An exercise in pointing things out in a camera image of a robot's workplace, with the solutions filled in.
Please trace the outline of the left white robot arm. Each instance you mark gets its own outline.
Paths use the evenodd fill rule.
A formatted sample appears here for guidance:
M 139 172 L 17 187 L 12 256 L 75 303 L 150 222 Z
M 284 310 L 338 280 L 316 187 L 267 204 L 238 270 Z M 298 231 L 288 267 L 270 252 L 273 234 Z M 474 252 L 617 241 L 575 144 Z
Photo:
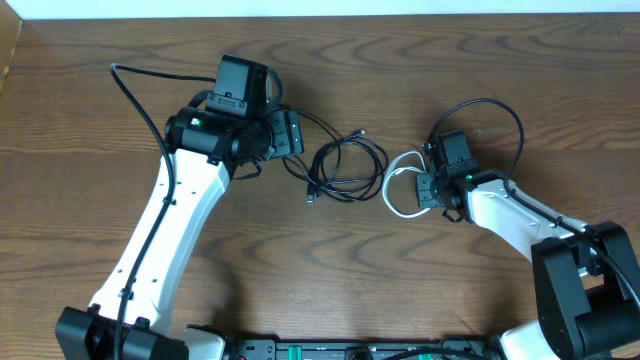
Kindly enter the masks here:
M 236 168 L 303 152 L 288 110 L 237 117 L 187 106 L 169 118 L 166 158 L 134 233 L 86 310 L 67 307 L 55 328 L 67 359 L 221 359 L 223 336 L 170 328 L 182 275 L 206 219 Z

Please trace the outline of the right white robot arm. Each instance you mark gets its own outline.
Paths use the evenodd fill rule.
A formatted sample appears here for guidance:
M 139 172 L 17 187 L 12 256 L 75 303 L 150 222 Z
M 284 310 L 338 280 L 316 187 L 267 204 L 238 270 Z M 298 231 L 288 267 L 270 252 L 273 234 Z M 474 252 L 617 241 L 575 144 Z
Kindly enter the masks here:
M 639 339 L 639 263 L 627 232 L 565 217 L 497 171 L 417 177 L 424 209 L 487 229 L 532 264 L 538 318 L 503 333 L 508 359 L 588 359 Z

